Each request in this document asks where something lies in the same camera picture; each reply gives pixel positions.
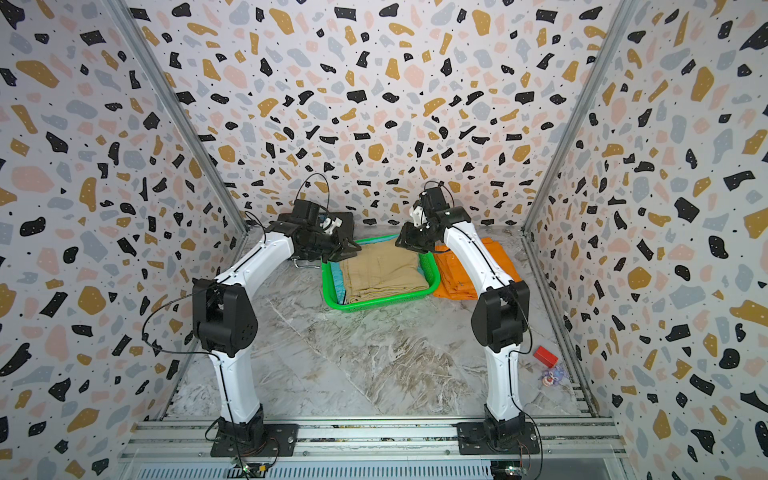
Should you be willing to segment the green plastic basket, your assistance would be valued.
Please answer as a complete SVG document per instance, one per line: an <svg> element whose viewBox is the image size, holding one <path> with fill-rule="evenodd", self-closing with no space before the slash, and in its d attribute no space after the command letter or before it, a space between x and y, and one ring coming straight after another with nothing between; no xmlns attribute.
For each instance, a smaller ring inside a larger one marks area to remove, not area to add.
<svg viewBox="0 0 768 480"><path fill-rule="evenodd" d="M395 245L394 235L359 240L362 251L338 263L321 265L323 297L341 311L359 311L418 300L440 285L432 253Z"/></svg>

